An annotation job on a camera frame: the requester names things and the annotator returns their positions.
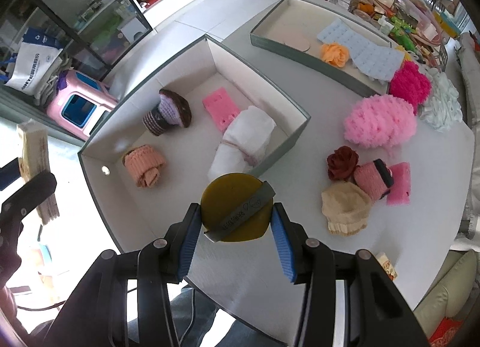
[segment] open cardboard box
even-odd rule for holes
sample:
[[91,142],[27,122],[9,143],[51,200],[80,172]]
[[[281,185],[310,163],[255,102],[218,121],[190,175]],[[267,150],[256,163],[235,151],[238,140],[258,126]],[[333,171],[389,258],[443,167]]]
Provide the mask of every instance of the open cardboard box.
[[[189,102],[192,122],[159,137],[142,119],[160,101],[163,87]],[[224,87],[240,110],[254,105],[277,123],[264,159],[249,173],[261,175],[292,148],[310,116],[255,68],[221,43],[203,36],[160,66],[98,126],[79,152],[83,174],[105,226],[119,249],[143,248],[181,221],[200,202],[222,133],[202,104]],[[158,183],[140,189],[122,164],[135,146],[150,144],[166,159]]]
[[[250,40],[253,46],[272,51],[283,57],[313,68],[328,77],[337,80],[347,88],[362,97],[375,94],[386,94],[388,85],[382,85],[378,80],[371,80],[354,67],[352,61],[345,67],[337,68],[320,60],[322,43],[317,39],[318,33],[328,27],[336,19],[341,19],[355,32],[363,35],[379,46],[392,47],[392,41],[379,31],[361,21],[356,16],[341,10],[331,3],[315,4],[306,0],[281,0],[270,12],[253,28]],[[310,43],[306,52],[301,52],[279,42],[278,32],[290,30],[300,33]]]

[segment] beige knitted hat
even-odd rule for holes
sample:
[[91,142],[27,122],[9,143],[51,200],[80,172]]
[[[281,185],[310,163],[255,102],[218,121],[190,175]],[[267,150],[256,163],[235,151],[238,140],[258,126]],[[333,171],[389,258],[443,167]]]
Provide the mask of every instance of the beige knitted hat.
[[351,236],[367,227],[372,201],[351,182],[336,182],[322,192],[322,213],[333,234]]

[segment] peach knitted roll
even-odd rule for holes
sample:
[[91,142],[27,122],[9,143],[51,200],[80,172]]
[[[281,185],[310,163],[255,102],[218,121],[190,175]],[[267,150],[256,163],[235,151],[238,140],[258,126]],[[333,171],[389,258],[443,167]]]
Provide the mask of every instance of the peach knitted roll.
[[152,187],[160,177],[160,168],[167,162],[151,145],[143,145],[127,152],[123,165],[137,187]]

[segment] white cloth bundle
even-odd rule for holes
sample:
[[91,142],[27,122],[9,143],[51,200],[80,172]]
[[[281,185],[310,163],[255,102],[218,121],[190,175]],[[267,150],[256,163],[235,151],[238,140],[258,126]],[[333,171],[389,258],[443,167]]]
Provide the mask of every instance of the white cloth bundle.
[[208,180],[232,172],[247,172],[265,155],[270,136],[277,124],[263,110],[249,106],[230,124],[223,134]]
[[420,119],[439,132],[449,130],[455,121],[462,122],[458,91],[447,75],[436,68],[424,68],[422,73],[431,82],[431,93],[423,104]]

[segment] orange fabric rose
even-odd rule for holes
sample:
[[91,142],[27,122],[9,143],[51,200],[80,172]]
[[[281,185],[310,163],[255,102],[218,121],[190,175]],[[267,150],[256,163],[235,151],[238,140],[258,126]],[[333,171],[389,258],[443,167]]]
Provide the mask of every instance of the orange fabric rose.
[[320,60],[343,68],[350,58],[349,49],[336,42],[324,43],[320,48]]

